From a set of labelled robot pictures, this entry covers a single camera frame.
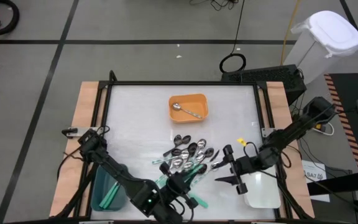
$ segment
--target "white table surface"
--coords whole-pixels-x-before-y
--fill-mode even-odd
[[[173,123],[168,113],[168,99],[173,95],[194,93],[207,97],[208,117],[200,123]],[[252,141],[256,146],[262,143],[252,86],[114,86],[106,125],[111,128],[105,135],[110,156],[128,166],[134,177],[151,180],[162,175],[159,164],[153,165],[151,161],[160,158],[163,152],[174,146],[173,138],[177,134],[182,137],[189,134],[191,142],[201,138],[207,140],[206,148],[213,147],[215,152],[221,150],[216,161],[222,160],[222,148],[227,144],[232,145],[235,158],[244,155],[242,146],[236,141],[238,138]],[[254,148],[247,147],[247,153],[254,156]],[[191,190],[209,205],[207,209],[196,207],[194,220],[274,218],[272,209],[248,206],[244,197],[237,194],[235,186],[214,181],[215,178],[229,175],[229,166],[222,167],[210,172]],[[276,190],[277,185],[272,184],[268,188]],[[120,211],[92,211],[91,217],[95,220],[147,219],[129,201]],[[183,218],[189,217],[190,209],[187,208]]]

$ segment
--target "table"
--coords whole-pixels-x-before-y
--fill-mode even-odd
[[[94,108],[95,96],[97,92],[98,82],[83,82],[80,89],[80,94],[77,101],[77,106],[72,122],[72,126],[89,127],[91,123],[91,117]],[[290,112],[287,105],[287,99],[282,83],[268,82],[267,93],[270,100],[273,120],[276,128],[285,128],[291,123]],[[262,91],[259,91],[259,97],[262,105],[262,114],[264,116],[265,126],[268,127],[267,112],[265,110],[264,96]],[[103,110],[103,104],[101,104],[99,111]],[[66,153],[70,153],[78,147],[77,139],[69,139],[67,143]],[[297,143],[292,142],[291,146],[297,148]],[[303,209],[314,216],[313,208],[311,206],[311,200],[306,186],[306,179],[303,175],[303,166],[301,163],[300,155],[291,148],[285,149],[285,152],[292,161],[292,167],[286,169],[287,172],[287,187],[291,194],[295,197],[297,202],[303,207]],[[73,193],[78,187],[82,163],[78,160],[69,159],[63,165],[60,178],[58,180],[57,189],[53,199],[50,215],[57,214],[69,201]],[[88,201],[88,191],[83,195],[83,204]],[[80,215],[85,214],[86,206],[81,206]],[[280,214],[285,216],[283,205],[280,207]]]

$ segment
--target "yellow cable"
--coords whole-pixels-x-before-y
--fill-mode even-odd
[[[281,52],[280,65],[283,65],[284,51],[285,51],[285,43],[287,42],[288,34],[290,33],[290,29],[291,29],[291,26],[292,26],[292,22],[293,22],[293,19],[295,18],[295,15],[296,15],[297,10],[298,10],[299,3],[301,3],[301,0],[296,0],[295,8],[293,9],[292,16],[291,16],[291,20],[290,20],[290,23],[289,23],[289,25],[288,25],[287,32],[285,33],[284,43],[283,43],[283,50],[282,50],[282,52]]]

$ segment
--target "black metal frame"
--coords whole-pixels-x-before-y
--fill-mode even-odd
[[[196,85],[203,85],[203,86],[239,86],[239,85],[244,85],[244,86],[252,86],[254,89],[254,95],[255,95],[255,104],[256,104],[256,108],[257,108],[257,114],[258,114],[258,119],[259,119],[259,126],[261,128],[260,130],[260,135],[263,138],[262,135],[262,128],[265,127],[264,125],[264,118],[262,115],[262,105],[259,99],[259,88],[263,91],[264,94],[264,99],[265,99],[265,105],[266,105],[266,111],[267,111],[267,117],[268,117],[268,123],[270,128],[274,128],[274,121],[273,121],[273,114],[272,114],[272,108],[270,105],[270,99],[269,99],[269,94],[267,93],[267,85],[266,82],[239,82],[239,83],[234,83],[234,82],[205,82],[205,81],[117,81],[117,78],[114,74],[114,72],[110,71],[110,77],[108,81],[99,81],[99,85],[98,85],[98,91],[96,94],[96,101],[94,104],[94,108],[93,108],[93,115],[92,115],[92,120],[91,120],[91,126],[95,127],[96,126],[96,121],[97,121],[97,117],[98,117],[98,113],[99,113],[99,107],[100,107],[100,101],[101,101],[101,95],[103,93],[103,89],[105,89],[107,87],[107,94],[106,94],[106,98],[105,98],[105,102],[104,102],[104,108],[103,108],[103,117],[101,120],[101,126],[105,126],[106,125],[106,121],[107,121],[107,113],[108,113],[108,109],[109,109],[109,103],[110,103],[110,99],[111,99],[111,90],[112,90],[112,86],[113,85],[189,85],[189,86],[196,86]],[[81,171],[81,179],[80,179],[80,184],[84,181],[86,174],[88,172],[88,166],[89,164],[84,162],[83,163],[83,167],[82,167],[82,171]],[[285,174],[283,173],[283,167],[282,164],[280,164],[278,166],[278,177],[284,177]],[[89,195],[92,194],[92,190],[93,190],[93,184],[94,184],[94,180],[91,181],[91,187],[89,189]],[[90,200],[91,197],[88,197],[88,201],[87,201],[87,208],[86,208],[86,217],[90,217],[91,215],[91,207],[90,207]],[[82,201],[80,200],[77,204],[76,207],[74,209],[74,217],[78,217],[80,214],[80,209],[81,209],[81,203]],[[284,201],[284,206],[285,206],[285,211],[286,211],[286,215],[287,218],[292,218],[292,209],[289,206],[289,203],[287,201]],[[276,218],[281,218],[279,209],[275,209],[275,217]]]

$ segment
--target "white sticker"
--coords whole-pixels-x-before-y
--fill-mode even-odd
[[[310,162],[302,160],[303,170],[305,175],[314,181],[320,181],[327,179],[327,175],[324,170],[326,170],[326,166],[324,164],[318,162]],[[306,183],[312,182],[311,180],[306,178]],[[312,200],[319,200],[322,202],[329,202],[329,195],[315,195],[310,196]]]

